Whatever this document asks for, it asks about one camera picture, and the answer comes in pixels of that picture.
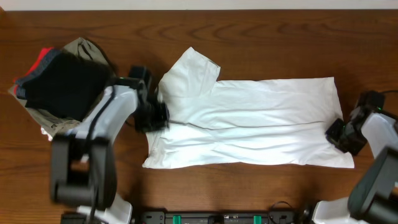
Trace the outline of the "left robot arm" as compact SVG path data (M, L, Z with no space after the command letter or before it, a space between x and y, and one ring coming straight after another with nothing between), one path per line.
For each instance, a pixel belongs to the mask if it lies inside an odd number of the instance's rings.
M164 102L149 93L150 78L114 78L103 98L77 127L52 139L50 197L76 207L66 223L131 223L132 205L117 194L114 140L126 120L138 133L168 126Z

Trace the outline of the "white printed t-shirt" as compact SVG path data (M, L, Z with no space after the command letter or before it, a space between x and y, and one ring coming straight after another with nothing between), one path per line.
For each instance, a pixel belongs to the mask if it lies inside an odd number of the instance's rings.
M352 169L351 154L325 131L342 116L326 78L219 80L220 67L187 49L158 85L169 126L148 133L144 167L177 169L242 162Z

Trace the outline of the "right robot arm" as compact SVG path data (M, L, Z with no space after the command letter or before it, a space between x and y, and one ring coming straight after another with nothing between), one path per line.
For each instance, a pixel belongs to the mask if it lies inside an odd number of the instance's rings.
M349 197L317 203L312 223L397 224L397 116L381 109L372 111L361 127L374 163Z

